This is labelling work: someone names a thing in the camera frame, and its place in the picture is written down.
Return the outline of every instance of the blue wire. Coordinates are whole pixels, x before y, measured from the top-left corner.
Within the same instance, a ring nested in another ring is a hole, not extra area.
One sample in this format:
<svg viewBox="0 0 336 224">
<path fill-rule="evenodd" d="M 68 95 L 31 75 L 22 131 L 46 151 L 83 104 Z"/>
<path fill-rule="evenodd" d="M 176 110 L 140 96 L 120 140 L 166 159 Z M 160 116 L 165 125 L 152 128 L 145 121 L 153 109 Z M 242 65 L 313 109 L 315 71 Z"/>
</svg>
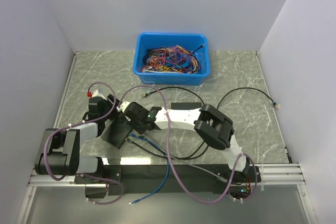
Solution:
<svg viewBox="0 0 336 224">
<path fill-rule="evenodd" d="M 153 146 L 155 146 L 156 148 L 161 149 L 161 148 L 158 147 L 156 144 L 154 144 L 152 141 L 149 141 L 148 139 L 146 139 L 146 138 L 144 138 L 144 137 L 137 136 L 137 135 L 135 135 L 135 134 L 133 134 L 133 133 L 130 133 L 129 135 L 132 136 L 132 137 L 138 138 L 138 139 L 140 139 L 140 140 L 146 141 L 146 142 L 152 144 Z M 159 185 L 159 187 L 158 187 L 157 189 L 155 189 L 154 191 L 152 191 L 150 194 L 147 194 L 146 196 L 144 196 L 144 197 L 142 197 L 142 198 L 140 198 L 140 199 L 137 199 L 137 200 L 132 201 L 132 202 L 130 203 L 130 205 L 135 204 L 135 203 L 137 203 L 137 202 L 139 202 L 139 201 L 141 201 L 141 200 L 143 200 L 143 199 L 146 199 L 146 198 L 152 196 L 153 194 L 155 194 L 156 192 L 158 192 L 158 191 L 163 187 L 163 185 L 164 185 L 164 183 L 166 182 L 166 180 L 167 180 L 167 178 L 168 178 L 168 175 L 169 175 L 169 162 L 168 162 L 168 159 L 166 159 L 166 161 L 167 161 L 167 172 L 166 172 L 166 176 L 164 177 L 164 179 L 163 179 L 161 185 Z"/>
</svg>

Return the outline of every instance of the blue container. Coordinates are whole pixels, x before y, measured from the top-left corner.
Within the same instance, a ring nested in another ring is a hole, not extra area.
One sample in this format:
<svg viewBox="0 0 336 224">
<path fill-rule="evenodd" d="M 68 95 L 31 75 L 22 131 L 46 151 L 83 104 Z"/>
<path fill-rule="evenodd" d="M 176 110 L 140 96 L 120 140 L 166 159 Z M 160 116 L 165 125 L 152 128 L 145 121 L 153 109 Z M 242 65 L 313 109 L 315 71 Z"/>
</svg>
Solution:
<svg viewBox="0 0 336 224">
<path fill-rule="evenodd" d="M 142 58 L 147 49 L 157 47 L 174 47 L 179 45 L 189 51 L 196 50 L 200 45 L 205 46 L 195 53 L 201 66 L 201 72 L 187 73 L 143 73 Z M 142 33 L 138 36 L 137 49 L 135 50 L 133 72 L 145 84 L 179 84 L 200 85 L 210 74 L 209 50 L 206 37 L 201 34 L 172 34 L 172 33 Z"/>
</svg>

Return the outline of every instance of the purple wire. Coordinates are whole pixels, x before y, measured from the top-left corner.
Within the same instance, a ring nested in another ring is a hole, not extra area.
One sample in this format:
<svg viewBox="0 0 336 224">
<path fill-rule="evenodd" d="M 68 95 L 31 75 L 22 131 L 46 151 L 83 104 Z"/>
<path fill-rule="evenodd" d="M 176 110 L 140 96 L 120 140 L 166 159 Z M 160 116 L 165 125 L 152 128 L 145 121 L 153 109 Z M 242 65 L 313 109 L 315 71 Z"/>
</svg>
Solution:
<svg viewBox="0 0 336 224">
<path fill-rule="evenodd" d="M 63 128 L 57 129 L 57 130 L 55 130 L 54 132 L 52 132 L 50 136 L 48 136 L 47 141 L 46 141 L 46 144 L 44 145 L 43 159 L 44 159 L 44 163 L 45 163 L 45 166 L 46 166 L 47 173 L 49 174 L 49 176 L 50 176 L 52 179 L 54 179 L 54 180 L 56 180 L 56 181 L 60 181 L 60 180 L 64 179 L 64 178 L 65 178 L 65 175 L 63 175 L 62 177 L 58 178 L 58 177 L 56 177 L 56 176 L 52 173 L 52 171 L 51 171 L 51 169 L 50 169 L 50 166 L 49 166 L 49 163 L 48 163 L 48 146 L 49 146 L 49 144 L 50 144 L 51 139 L 53 139 L 53 137 L 54 137 L 57 133 L 59 133 L 59 132 L 61 132 L 61 131 L 64 131 L 64 130 L 67 130 L 67 129 L 70 129 L 70 128 L 73 128 L 73 127 L 77 127 L 77 126 L 80 126 L 80 125 L 83 125 L 83 124 L 86 124 L 86 123 L 93 123 L 93 122 L 96 122 L 96 121 L 98 121 L 98 120 L 101 120 L 101 119 L 106 118 L 109 114 L 111 114 L 111 112 L 113 111 L 114 107 L 116 106 L 116 95 L 115 95 L 116 93 L 115 93 L 115 91 L 114 91 L 108 84 L 106 84 L 106 83 L 104 83 L 104 82 L 100 82 L 100 81 L 94 82 L 93 84 L 91 84 L 91 85 L 89 86 L 89 88 L 88 88 L 88 92 L 90 91 L 91 87 L 92 87 L 93 85 L 95 85 L 95 84 L 102 84 L 102 85 L 105 85 L 106 87 L 108 87 L 108 88 L 112 91 L 112 94 L 113 94 L 113 97 L 114 97 L 114 101 L 113 101 L 112 108 L 110 109 L 109 112 L 107 112 L 105 115 L 103 115 L 103 116 L 101 116 L 101 117 L 99 117 L 99 118 L 96 118 L 96 119 L 93 119 L 93 120 L 90 120 L 90 121 L 86 121 L 86 122 L 80 122 L 80 123 L 74 124 L 74 125 L 72 125 L 72 126 L 67 126 L 67 127 L 63 127 Z"/>
<path fill-rule="evenodd" d="M 125 93 L 125 94 L 122 96 L 122 98 L 120 99 L 119 107 L 120 107 L 120 105 L 121 105 L 122 100 L 124 99 L 124 97 L 125 97 L 131 90 L 136 89 L 136 88 L 140 88 L 140 87 L 148 87 L 148 88 L 151 88 L 151 89 L 156 90 L 156 91 L 160 94 L 160 96 L 162 97 L 164 109 L 167 110 L 167 102 L 166 102 L 166 98 L 165 98 L 165 96 L 163 95 L 163 93 L 162 93 L 159 89 L 157 89 L 156 87 L 152 87 L 152 86 L 150 86 L 150 85 L 138 85 L 138 86 L 135 86 L 135 87 L 130 88 L 129 90 L 127 90 L 126 93 Z M 248 197 L 246 197 L 245 200 L 248 199 L 249 197 L 251 197 L 251 196 L 254 194 L 254 192 L 255 192 L 255 190 L 256 190 L 256 188 L 257 188 L 257 170 L 256 170 L 256 167 L 255 167 L 255 164 L 254 164 L 254 162 L 252 161 L 252 159 L 250 158 L 250 156 L 248 156 L 247 154 L 242 154 L 242 153 L 240 153 L 240 154 L 237 156 L 236 162 L 235 162 L 235 164 L 234 164 L 234 166 L 233 166 L 233 169 L 232 169 L 232 172 L 231 172 L 231 175 L 230 175 L 230 179 L 229 179 L 229 181 L 228 181 L 228 183 L 227 183 L 227 186 L 226 186 L 224 192 L 223 192 L 217 199 L 215 199 L 215 200 L 213 200 L 213 201 L 204 201 L 204 200 L 201 200 L 201 199 L 197 198 L 195 195 L 193 195 L 193 194 L 192 194 L 192 193 L 185 187 L 185 185 L 182 183 L 182 181 L 181 181 L 180 177 L 178 176 L 178 174 L 177 174 L 177 172 L 176 172 L 176 170 L 175 170 L 175 167 L 174 167 L 174 165 L 173 165 L 173 162 L 172 162 L 172 159 L 171 159 L 171 154 L 170 154 L 170 148 L 169 148 L 170 131 L 171 131 L 171 120 L 170 120 L 170 117 L 169 117 L 169 114 L 168 114 L 168 113 L 166 114 L 166 116 L 167 116 L 167 121 L 168 121 L 168 129 L 167 129 L 167 156 L 168 156 L 169 164 L 170 164 L 170 167 L 171 167 L 171 169 L 172 169 L 172 172 L 173 172 L 173 174 L 174 174 L 174 176 L 175 176 L 177 182 L 179 183 L 179 185 L 182 187 L 182 189 L 183 189 L 183 190 L 184 190 L 190 197 L 192 197 L 193 199 L 195 199 L 196 201 L 198 201 L 198 202 L 200 202 L 200 203 L 207 204 L 207 205 L 211 205 L 211 204 L 215 204 L 215 203 L 219 202 L 219 201 L 226 195 L 226 193 L 228 192 L 228 190 L 229 190 L 229 188 L 230 188 L 230 186 L 231 186 L 231 182 L 232 182 L 233 175 L 234 175 L 234 173 L 235 173 L 235 169 L 236 169 L 236 166 L 237 166 L 237 164 L 238 164 L 238 161 L 239 161 L 239 159 L 240 159 L 243 155 L 245 155 L 248 159 L 250 159 L 250 161 L 251 161 L 251 163 L 252 163 L 252 165 L 253 165 L 254 172 L 255 172 L 255 186 L 254 186 L 253 191 L 251 192 L 251 194 L 250 194 Z"/>
<path fill-rule="evenodd" d="M 107 182 L 111 182 L 113 184 L 118 184 L 120 187 L 121 187 L 121 193 L 120 195 L 112 200 L 112 201 L 107 201 L 107 202 L 98 202 L 98 201 L 94 201 L 93 199 L 88 199 L 88 201 L 96 204 L 96 205 L 108 205 L 108 204 L 112 204 L 114 202 L 116 202 L 117 200 L 119 200 L 121 198 L 121 196 L 124 194 L 124 191 L 125 191 L 125 188 L 124 186 L 122 185 L 122 183 L 120 183 L 119 181 L 117 180 L 114 180 L 114 179 L 109 179 L 109 178 L 100 178 L 100 177 L 95 177 L 95 176 L 92 176 L 92 175 L 89 175 L 89 174 L 86 174 L 86 173 L 83 173 L 86 177 L 88 178 L 93 178 L 93 179 L 98 179 L 98 180 L 101 180 L 101 181 L 107 181 Z"/>
</svg>

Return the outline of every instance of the purple cable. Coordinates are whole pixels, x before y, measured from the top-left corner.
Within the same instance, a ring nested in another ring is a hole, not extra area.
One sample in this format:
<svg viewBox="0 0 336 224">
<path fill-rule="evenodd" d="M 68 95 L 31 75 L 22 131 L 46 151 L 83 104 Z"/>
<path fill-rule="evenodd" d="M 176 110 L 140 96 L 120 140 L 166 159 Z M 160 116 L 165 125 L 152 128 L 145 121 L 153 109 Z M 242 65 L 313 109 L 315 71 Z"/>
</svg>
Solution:
<svg viewBox="0 0 336 224">
<path fill-rule="evenodd" d="M 89 86 L 89 88 L 88 88 L 88 92 L 90 91 L 91 87 L 92 87 L 93 85 L 95 85 L 95 84 L 102 84 L 102 85 L 105 85 L 106 87 L 108 87 L 108 88 L 112 91 L 112 94 L 113 94 L 113 97 L 114 97 L 114 101 L 113 101 L 112 108 L 110 109 L 109 112 L 107 112 L 105 115 L 103 115 L 103 116 L 101 116 L 101 117 L 99 117 L 99 118 L 96 118 L 96 119 L 93 119 L 93 120 L 90 120 L 90 121 L 86 121 L 86 122 L 80 122 L 80 123 L 74 124 L 74 125 L 72 125 L 72 126 L 67 126 L 67 127 L 60 128 L 60 129 L 58 129 L 58 130 L 55 130 L 54 132 L 51 133 L 50 136 L 48 136 L 47 141 L 46 141 L 46 144 L 44 145 L 43 159 L 44 159 L 44 163 L 45 163 L 45 166 L 46 166 L 47 173 L 49 174 L 49 176 L 50 176 L 52 179 L 54 179 L 54 180 L 56 180 L 56 181 L 60 181 L 60 180 L 64 179 L 64 178 L 65 178 L 65 175 L 62 176 L 62 177 L 60 177 L 60 178 L 58 178 L 58 177 L 56 177 L 56 176 L 52 173 L 52 171 L 51 171 L 51 169 L 50 169 L 50 166 L 49 166 L 49 163 L 48 163 L 48 146 L 49 146 L 49 144 L 50 144 L 51 139 L 53 139 L 53 137 L 54 137 L 57 133 L 59 133 L 59 132 L 61 132 L 61 131 L 64 131 L 64 130 L 67 130 L 67 129 L 70 129 L 70 128 L 73 128 L 73 127 L 77 127 L 77 126 L 80 126 L 80 125 L 82 125 L 82 124 L 93 123 L 93 122 L 96 122 L 96 121 L 98 121 L 98 120 L 101 120 L 101 119 L 106 118 L 109 114 L 111 114 L 111 112 L 113 111 L 114 107 L 116 106 L 116 103 L 115 103 L 115 100 L 116 100 L 116 95 L 115 95 L 115 94 L 116 94 L 116 93 L 115 93 L 115 91 L 114 91 L 108 84 L 106 84 L 106 83 L 104 83 L 104 82 L 100 82 L 100 81 L 94 82 L 93 84 L 91 84 L 91 85 Z"/>
<path fill-rule="evenodd" d="M 101 180 L 101 181 L 107 181 L 107 182 L 111 182 L 111 183 L 114 183 L 114 184 L 118 184 L 120 187 L 121 187 L 121 193 L 120 195 L 112 200 L 112 201 L 108 201 L 108 202 L 98 202 L 98 201 L 94 201 L 93 199 L 88 199 L 88 201 L 96 204 L 96 205 L 108 205 L 108 204 L 112 204 L 114 202 L 116 202 L 117 200 L 119 200 L 121 198 L 121 196 L 124 194 L 124 191 L 125 191 L 125 188 L 124 186 L 122 185 L 122 183 L 120 183 L 119 181 L 116 181 L 116 180 L 113 180 L 113 179 L 109 179 L 109 178 L 100 178 L 100 177 L 95 177 L 95 176 L 92 176 L 92 175 L 89 175 L 89 174 L 86 174 L 86 173 L 83 173 L 84 176 L 88 177 L 88 178 L 93 178 L 93 179 L 98 179 L 98 180 Z"/>
<path fill-rule="evenodd" d="M 151 89 L 156 90 L 156 91 L 160 94 L 160 96 L 162 97 L 164 109 L 167 111 L 167 102 L 166 102 L 166 98 L 165 98 L 165 96 L 163 95 L 163 93 L 162 93 L 159 89 L 157 89 L 156 87 L 152 87 L 152 86 L 150 86 L 150 85 L 138 85 L 138 86 L 135 86 L 135 87 L 130 88 L 129 90 L 127 90 L 126 93 L 125 93 L 125 94 L 122 96 L 122 98 L 120 99 L 119 107 L 120 107 L 120 105 L 121 105 L 122 100 L 124 99 L 124 97 L 125 97 L 131 90 L 136 89 L 136 88 L 140 88 L 140 87 L 147 87 L 147 88 L 151 88 Z M 226 186 L 224 192 L 223 192 L 217 199 L 215 199 L 215 200 L 213 200 L 213 201 L 204 201 L 204 200 L 201 200 L 201 199 L 197 198 L 195 195 L 193 195 L 193 194 L 192 194 L 192 193 L 185 187 L 185 185 L 182 183 L 182 181 L 181 181 L 181 179 L 179 178 L 179 176 L 178 176 L 178 174 L 177 174 L 177 172 L 176 172 L 176 170 L 175 170 L 175 167 L 174 167 L 174 165 L 173 165 L 173 162 L 172 162 L 172 159 L 171 159 L 171 154 L 170 154 L 170 149 L 169 149 L 170 130 L 171 130 L 171 120 L 170 120 L 170 117 L 169 117 L 169 114 L 168 114 L 168 113 L 166 114 L 166 116 L 167 116 L 167 121 L 168 121 L 168 129 L 167 129 L 167 156 L 168 156 L 168 161 L 169 161 L 170 167 L 171 167 L 171 169 L 172 169 L 172 172 L 173 172 L 173 174 L 174 174 L 174 176 L 175 176 L 177 182 L 179 183 L 179 185 L 182 187 L 182 189 L 183 189 L 183 190 L 184 190 L 190 197 L 192 197 L 193 199 L 195 199 L 196 201 L 198 201 L 198 202 L 200 202 L 200 203 L 207 204 L 207 205 L 211 205 L 211 204 L 215 204 L 215 203 L 219 202 L 219 201 L 226 195 L 226 193 L 228 192 L 228 190 L 229 190 L 229 188 L 230 188 L 230 185 L 231 185 L 231 182 L 232 182 L 232 179 L 233 179 L 233 175 L 234 175 L 234 173 L 235 173 L 236 166 L 237 166 L 237 164 L 238 164 L 238 161 L 239 161 L 239 159 L 240 159 L 243 155 L 245 155 L 248 159 L 250 159 L 250 161 L 251 161 L 251 163 L 252 163 L 252 165 L 253 165 L 254 172 L 255 172 L 255 186 L 254 186 L 253 191 L 251 192 L 251 194 L 250 194 L 248 197 L 246 197 L 245 200 L 248 199 L 249 197 L 251 197 L 251 196 L 254 194 L 254 192 L 255 192 L 255 190 L 256 190 L 256 188 L 257 188 L 257 170 L 256 170 L 255 164 L 254 164 L 254 162 L 252 161 L 252 159 L 250 158 L 250 156 L 248 156 L 247 154 L 242 154 L 242 153 L 241 153 L 241 154 L 239 154 L 239 155 L 237 156 L 236 162 L 235 162 L 235 164 L 234 164 L 234 166 L 233 166 L 233 169 L 232 169 L 232 172 L 231 172 L 231 175 L 230 175 L 230 179 L 229 179 L 229 181 L 228 181 L 228 183 L 227 183 L 227 186 Z"/>
</svg>

